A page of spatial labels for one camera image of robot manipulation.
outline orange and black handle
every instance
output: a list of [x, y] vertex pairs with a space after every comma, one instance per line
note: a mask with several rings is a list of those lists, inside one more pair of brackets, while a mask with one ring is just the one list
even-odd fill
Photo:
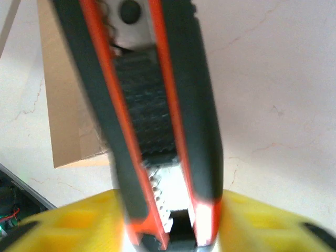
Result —
[[[219, 228], [223, 150], [195, 7], [190, 0], [149, 0], [156, 45], [117, 57], [96, 1], [52, 2], [113, 150], [132, 242], [151, 251], [211, 245]], [[188, 248], [164, 232], [145, 168], [176, 157], [195, 212], [197, 246]]]

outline orange trim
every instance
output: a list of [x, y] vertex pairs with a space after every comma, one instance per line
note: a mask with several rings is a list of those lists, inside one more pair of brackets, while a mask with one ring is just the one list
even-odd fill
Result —
[[165, 29], [161, 0], [149, 0], [153, 25], [156, 34], [156, 46], [161, 64], [167, 102], [175, 135], [177, 153], [180, 157], [184, 179], [195, 211], [194, 232], [199, 246], [208, 245], [215, 241], [221, 212], [221, 199], [204, 202], [198, 199], [193, 190], [192, 176], [188, 151], [183, 131], [182, 116], [180, 114], [179, 97], [177, 95], [170, 48]]
[[155, 235], [166, 249], [169, 237], [164, 232], [159, 212], [155, 204], [154, 194], [148, 179], [146, 170], [141, 165], [141, 152], [135, 131], [129, 116], [127, 105], [124, 101], [122, 90], [119, 85], [114, 66], [112, 64], [112, 53], [109, 48], [107, 33], [101, 21], [99, 9], [94, 0], [79, 0], [83, 11], [91, 39], [99, 59], [100, 67], [104, 74], [107, 88], [117, 114], [121, 129], [130, 152], [136, 174], [138, 176], [144, 197], [149, 208], [149, 215], [145, 220], [133, 220], [132, 227], [135, 235], [149, 233]]

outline cardboard box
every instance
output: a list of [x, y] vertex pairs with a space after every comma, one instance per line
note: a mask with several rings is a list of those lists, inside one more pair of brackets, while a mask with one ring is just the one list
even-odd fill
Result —
[[37, 0], [37, 4], [54, 167], [87, 165], [85, 159], [102, 154], [107, 148], [81, 92], [80, 79], [51, 1]]
[[0, 2], [0, 57], [4, 50], [19, 4], [20, 0], [6, 0]]

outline yellow plastic object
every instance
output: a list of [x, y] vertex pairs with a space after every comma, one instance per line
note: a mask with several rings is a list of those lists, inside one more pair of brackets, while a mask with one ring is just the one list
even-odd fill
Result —
[[121, 250], [123, 218], [118, 191], [33, 215], [20, 224], [38, 221], [6, 252], [114, 252]]
[[224, 252], [334, 252], [306, 229], [314, 223], [242, 195], [224, 191], [219, 239]]

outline red wire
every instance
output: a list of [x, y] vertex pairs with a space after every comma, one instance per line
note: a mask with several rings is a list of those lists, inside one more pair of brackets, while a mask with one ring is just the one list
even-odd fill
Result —
[[9, 220], [9, 219], [11, 219], [13, 217], [16, 217], [16, 215], [18, 214], [18, 212], [20, 212], [20, 208], [17, 208], [17, 210], [12, 215], [9, 215], [9, 216], [7, 216], [5, 218], [0, 219], [0, 223], [4, 222], [4, 221], [7, 221], [7, 220]]

